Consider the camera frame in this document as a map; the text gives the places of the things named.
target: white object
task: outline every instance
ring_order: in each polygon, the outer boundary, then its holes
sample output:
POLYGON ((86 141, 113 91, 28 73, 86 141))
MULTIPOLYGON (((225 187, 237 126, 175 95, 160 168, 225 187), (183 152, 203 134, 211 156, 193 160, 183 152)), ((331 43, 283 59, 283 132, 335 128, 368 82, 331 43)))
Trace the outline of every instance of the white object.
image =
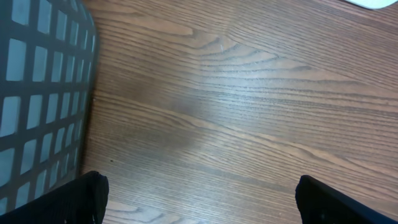
POLYGON ((353 4, 365 7, 367 9, 381 9, 394 4, 398 0, 346 0, 353 4))

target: wood grain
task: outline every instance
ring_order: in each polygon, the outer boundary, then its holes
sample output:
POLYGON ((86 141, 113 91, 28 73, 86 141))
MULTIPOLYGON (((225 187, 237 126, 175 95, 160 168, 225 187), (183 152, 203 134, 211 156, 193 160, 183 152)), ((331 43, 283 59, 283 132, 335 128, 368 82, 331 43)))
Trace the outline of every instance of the wood grain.
POLYGON ((86 5, 101 54, 82 168, 109 178, 106 223, 300 223, 303 174, 398 219, 395 9, 86 5))

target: grid pattern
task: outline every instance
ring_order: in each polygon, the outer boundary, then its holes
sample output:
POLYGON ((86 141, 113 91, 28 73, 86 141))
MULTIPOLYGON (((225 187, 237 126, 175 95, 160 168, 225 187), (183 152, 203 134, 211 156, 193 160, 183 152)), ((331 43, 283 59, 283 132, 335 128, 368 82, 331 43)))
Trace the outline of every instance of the grid pattern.
POLYGON ((98 44, 80 0, 0 2, 0 215, 75 178, 98 44))

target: brown wooden surface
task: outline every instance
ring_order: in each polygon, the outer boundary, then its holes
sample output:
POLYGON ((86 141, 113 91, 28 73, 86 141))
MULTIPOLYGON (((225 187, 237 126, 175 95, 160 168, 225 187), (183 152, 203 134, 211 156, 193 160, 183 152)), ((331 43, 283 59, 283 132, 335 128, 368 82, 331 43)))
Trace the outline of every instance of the brown wooden surface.
POLYGON ((300 223, 303 174, 398 219, 398 5, 90 0, 105 223, 300 223))

